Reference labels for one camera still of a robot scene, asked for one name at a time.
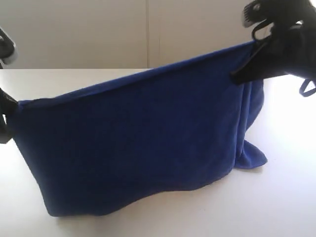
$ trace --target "towel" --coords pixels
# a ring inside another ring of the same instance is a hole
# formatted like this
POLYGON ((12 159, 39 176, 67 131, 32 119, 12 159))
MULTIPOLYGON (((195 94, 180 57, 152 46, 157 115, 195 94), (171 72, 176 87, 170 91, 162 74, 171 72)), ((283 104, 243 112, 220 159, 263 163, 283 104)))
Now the towel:
POLYGON ((267 162, 245 141, 263 81, 229 72, 246 43, 83 88, 20 101, 7 126, 52 216, 106 215, 141 198, 191 191, 233 167, 267 162))

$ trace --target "white cabinet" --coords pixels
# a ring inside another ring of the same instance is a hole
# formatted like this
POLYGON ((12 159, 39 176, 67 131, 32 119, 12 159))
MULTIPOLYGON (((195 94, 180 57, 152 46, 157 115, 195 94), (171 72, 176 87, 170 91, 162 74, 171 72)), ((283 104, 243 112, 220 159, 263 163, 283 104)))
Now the white cabinet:
POLYGON ((250 0, 149 0, 150 67, 251 40, 241 25, 250 0))
POLYGON ((0 25, 16 42, 10 68, 146 68, 145 0, 7 0, 0 25))

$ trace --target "white tabletop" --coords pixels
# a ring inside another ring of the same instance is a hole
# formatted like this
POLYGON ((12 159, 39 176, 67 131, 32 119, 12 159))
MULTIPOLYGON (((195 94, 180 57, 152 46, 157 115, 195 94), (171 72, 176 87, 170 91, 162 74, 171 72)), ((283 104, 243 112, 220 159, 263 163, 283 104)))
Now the white tabletop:
MULTIPOLYGON (((50 97, 142 70, 1 70, 15 99, 50 97)), ((2 237, 315 237, 316 95, 302 80, 267 80, 249 141, 268 163, 193 192, 147 197, 104 217, 50 217, 14 142, 0 146, 2 237)))

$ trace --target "blue fabric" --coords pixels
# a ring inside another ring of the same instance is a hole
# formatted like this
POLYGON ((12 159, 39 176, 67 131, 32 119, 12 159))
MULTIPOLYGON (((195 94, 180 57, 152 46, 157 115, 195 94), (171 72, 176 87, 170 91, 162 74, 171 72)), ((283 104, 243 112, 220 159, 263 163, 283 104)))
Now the blue fabric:
POLYGON ((50 99, 7 118, 52 216, 105 215, 266 163, 244 140, 263 82, 232 84, 252 43, 50 99))

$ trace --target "white table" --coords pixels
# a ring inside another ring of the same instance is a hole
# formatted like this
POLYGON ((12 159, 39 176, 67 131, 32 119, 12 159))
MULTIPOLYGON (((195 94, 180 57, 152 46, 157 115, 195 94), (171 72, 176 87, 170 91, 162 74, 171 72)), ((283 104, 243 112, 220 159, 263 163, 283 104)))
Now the white table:
MULTIPOLYGON (((62 94, 142 70, 1 70, 15 99, 62 94)), ((302 80, 267 80, 248 139, 269 162, 193 192, 145 198, 104 217, 50 217, 14 142, 0 146, 1 237, 315 237, 316 95, 302 80)))

